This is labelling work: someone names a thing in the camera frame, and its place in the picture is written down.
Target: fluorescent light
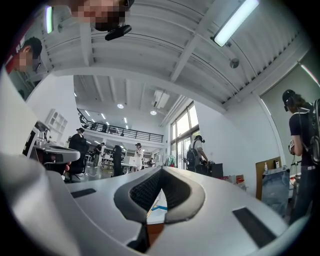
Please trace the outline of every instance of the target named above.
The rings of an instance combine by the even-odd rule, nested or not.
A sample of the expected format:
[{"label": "fluorescent light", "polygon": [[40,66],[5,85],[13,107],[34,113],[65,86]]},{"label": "fluorescent light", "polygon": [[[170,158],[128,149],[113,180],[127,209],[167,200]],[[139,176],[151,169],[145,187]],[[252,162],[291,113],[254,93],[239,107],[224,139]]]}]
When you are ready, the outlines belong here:
[{"label": "fluorescent light", "polygon": [[46,32],[49,34],[54,29],[51,6],[48,6],[45,10],[45,23],[46,23]]},{"label": "fluorescent light", "polygon": [[270,113],[270,111],[269,111],[269,109],[268,109],[268,107],[267,107],[266,103],[264,102],[264,100],[263,100],[263,99],[261,99],[261,100],[262,100],[263,104],[265,105],[266,110],[268,110],[268,112],[269,112],[269,114],[270,114],[270,116],[271,116],[271,113]]},{"label": "fluorescent light", "polygon": [[224,46],[258,5],[258,0],[246,0],[218,32],[214,41],[219,46]]},{"label": "fluorescent light", "polygon": [[309,74],[309,76],[313,79],[313,81],[315,81],[316,84],[317,84],[318,86],[320,86],[318,80],[316,79],[316,77],[310,72],[309,69],[307,69],[307,67],[306,67],[305,65],[301,65],[301,68],[303,68],[304,71],[307,72],[307,73]]}]

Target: white device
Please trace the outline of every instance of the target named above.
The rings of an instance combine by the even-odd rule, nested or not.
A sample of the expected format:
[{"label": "white device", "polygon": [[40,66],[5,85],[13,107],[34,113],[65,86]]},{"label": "white device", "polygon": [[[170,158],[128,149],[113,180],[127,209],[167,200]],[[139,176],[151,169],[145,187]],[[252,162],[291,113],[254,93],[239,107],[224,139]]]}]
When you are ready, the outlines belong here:
[{"label": "white device", "polygon": [[137,165],[136,160],[137,159],[133,156],[125,156],[123,159],[123,162],[130,166],[136,166]]}]

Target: black railing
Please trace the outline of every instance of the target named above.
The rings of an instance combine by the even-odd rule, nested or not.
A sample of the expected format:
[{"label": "black railing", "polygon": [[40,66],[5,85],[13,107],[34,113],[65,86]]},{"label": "black railing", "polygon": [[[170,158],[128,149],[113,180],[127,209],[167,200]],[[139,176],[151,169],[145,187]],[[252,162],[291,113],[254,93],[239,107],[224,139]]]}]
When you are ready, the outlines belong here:
[{"label": "black railing", "polygon": [[160,134],[154,134],[154,133],[149,133],[149,132],[144,132],[139,130],[131,130],[131,129],[126,129],[126,128],[117,127],[113,125],[107,125],[99,122],[92,122],[92,121],[88,121],[84,117],[84,115],[81,114],[80,111],[78,114],[81,121],[81,125],[84,129],[89,129],[92,131],[97,131],[105,134],[118,135],[121,137],[132,138],[132,139],[136,139],[137,141],[142,140],[142,141],[159,142],[159,143],[163,142],[164,136]]}]

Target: backpack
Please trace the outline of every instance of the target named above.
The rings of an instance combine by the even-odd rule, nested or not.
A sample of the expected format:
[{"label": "backpack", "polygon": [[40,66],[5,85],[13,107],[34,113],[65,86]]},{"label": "backpack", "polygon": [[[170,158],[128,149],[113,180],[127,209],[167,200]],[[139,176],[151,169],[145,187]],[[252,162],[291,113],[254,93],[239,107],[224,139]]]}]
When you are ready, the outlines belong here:
[{"label": "backpack", "polygon": [[304,143],[303,147],[310,154],[313,163],[320,165],[320,99],[314,101],[308,112],[308,127],[310,136],[310,146]]},{"label": "backpack", "polygon": [[186,159],[188,161],[188,167],[196,167],[200,164],[200,158],[198,152],[195,150],[196,140],[193,142],[193,147],[186,153]]}]

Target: ceiling vent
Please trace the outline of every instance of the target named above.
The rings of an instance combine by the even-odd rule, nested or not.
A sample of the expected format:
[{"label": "ceiling vent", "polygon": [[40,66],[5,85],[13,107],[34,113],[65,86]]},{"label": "ceiling vent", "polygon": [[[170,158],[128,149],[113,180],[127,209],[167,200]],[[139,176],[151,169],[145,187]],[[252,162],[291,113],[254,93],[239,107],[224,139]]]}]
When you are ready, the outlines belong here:
[{"label": "ceiling vent", "polygon": [[153,107],[157,109],[164,108],[168,102],[170,95],[161,90],[156,90],[154,93]]}]

